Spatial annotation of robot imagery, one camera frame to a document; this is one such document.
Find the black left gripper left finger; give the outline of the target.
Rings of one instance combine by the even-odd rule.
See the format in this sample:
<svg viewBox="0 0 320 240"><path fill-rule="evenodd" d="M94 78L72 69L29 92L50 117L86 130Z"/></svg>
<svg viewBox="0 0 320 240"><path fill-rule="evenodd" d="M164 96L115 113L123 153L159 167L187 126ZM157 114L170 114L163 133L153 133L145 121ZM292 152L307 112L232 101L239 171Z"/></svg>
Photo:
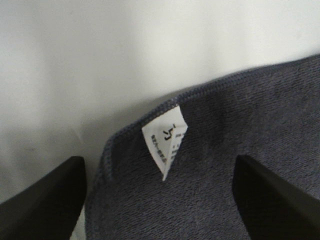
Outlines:
<svg viewBox="0 0 320 240"><path fill-rule="evenodd" d="M0 205L2 240L68 240L87 195L85 160L72 156Z"/></svg>

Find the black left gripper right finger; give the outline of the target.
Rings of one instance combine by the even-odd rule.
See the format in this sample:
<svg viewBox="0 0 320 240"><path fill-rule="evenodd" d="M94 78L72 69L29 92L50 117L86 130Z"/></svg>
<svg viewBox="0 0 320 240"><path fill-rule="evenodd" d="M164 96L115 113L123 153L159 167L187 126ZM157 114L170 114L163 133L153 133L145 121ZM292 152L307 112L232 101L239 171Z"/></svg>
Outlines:
<svg viewBox="0 0 320 240"><path fill-rule="evenodd" d="M236 158L232 194L252 240L320 238L320 201L248 155Z"/></svg>

